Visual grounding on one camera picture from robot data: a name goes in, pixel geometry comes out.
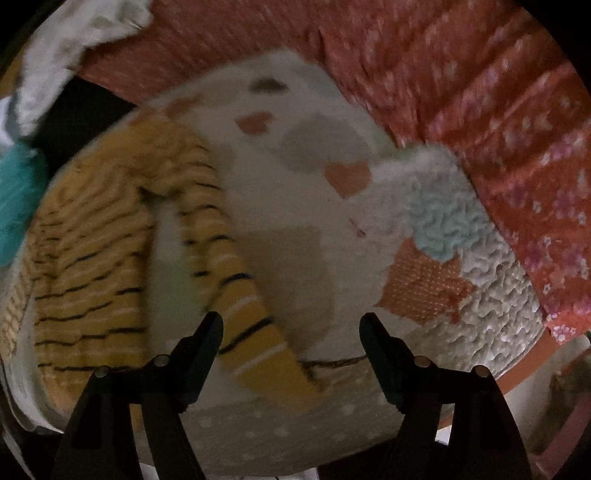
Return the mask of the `yellow striped knit sweater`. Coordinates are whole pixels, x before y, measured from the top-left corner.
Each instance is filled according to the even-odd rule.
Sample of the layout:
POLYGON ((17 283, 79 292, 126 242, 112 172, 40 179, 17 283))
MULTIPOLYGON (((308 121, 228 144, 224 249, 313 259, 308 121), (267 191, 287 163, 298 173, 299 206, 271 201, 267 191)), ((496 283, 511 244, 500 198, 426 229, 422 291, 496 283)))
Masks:
POLYGON ((313 406, 318 387, 287 346, 239 253, 207 145, 161 115, 108 132, 43 199, 1 310, 4 357, 15 355, 32 311, 36 370, 50 407, 63 415, 72 412, 94 368, 144 363, 142 296, 155 229, 150 194, 175 205, 199 305, 224 320, 223 368, 284 409, 313 406))

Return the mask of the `white patchwork round rug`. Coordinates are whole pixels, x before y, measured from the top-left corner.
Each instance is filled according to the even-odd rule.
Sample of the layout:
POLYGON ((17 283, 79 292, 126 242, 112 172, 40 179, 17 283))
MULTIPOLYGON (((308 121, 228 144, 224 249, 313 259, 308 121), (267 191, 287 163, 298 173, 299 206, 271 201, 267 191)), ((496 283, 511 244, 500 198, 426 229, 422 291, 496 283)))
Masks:
MULTIPOLYGON (((535 290, 447 149, 396 147, 318 66, 287 50, 218 68, 123 117, 161 115, 204 140, 232 232, 263 303, 318 387, 294 412, 256 395, 214 361, 182 422, 212 475, 291 474, 394 436, 402 417, 382 393, 359 337, 363 314, 444 368, 511 369, 542 336, 535 290)), ((204 311, 175 205, 147 195, 155 219, 142 310, 147 357, 168 354, 204 311)), ((1 350, 11 413, 62 431, 36 370, 32 311, 16 352, 1 350)))

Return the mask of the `teal plush cushion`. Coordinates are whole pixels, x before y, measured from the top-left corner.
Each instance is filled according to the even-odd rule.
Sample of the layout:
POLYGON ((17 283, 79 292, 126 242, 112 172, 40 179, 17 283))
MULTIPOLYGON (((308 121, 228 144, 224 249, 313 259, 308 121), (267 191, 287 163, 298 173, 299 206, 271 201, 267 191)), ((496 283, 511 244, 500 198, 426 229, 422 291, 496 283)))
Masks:
POLYGON ((43 156, 17 142, 1 155, 1 267, 15 257, 48 184, 43 156))

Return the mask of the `red floral bedspread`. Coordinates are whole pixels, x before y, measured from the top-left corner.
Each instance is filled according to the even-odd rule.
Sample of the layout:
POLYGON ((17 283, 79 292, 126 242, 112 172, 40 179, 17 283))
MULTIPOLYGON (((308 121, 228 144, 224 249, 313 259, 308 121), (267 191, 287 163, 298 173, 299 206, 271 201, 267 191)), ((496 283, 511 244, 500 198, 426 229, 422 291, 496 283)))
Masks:
POLYGON ((288 47, 400 144, 462 159, 560 343, 590 328, 590 96, 511 1, 155 1, 150 25, 87 52, 80 76, 140 104, 288 47))

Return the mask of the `white floral cloth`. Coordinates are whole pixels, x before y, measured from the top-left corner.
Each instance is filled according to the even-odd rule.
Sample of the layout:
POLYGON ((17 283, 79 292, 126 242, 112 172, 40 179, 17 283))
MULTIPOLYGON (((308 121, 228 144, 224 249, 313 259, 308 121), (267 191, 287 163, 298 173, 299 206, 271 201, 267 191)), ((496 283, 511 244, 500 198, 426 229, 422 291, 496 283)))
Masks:
POLYGON ((11 139, 30 138, 81 68, 85 52, 150 25, 148 0, 67 1, 33 33, 7 110, 11 139))

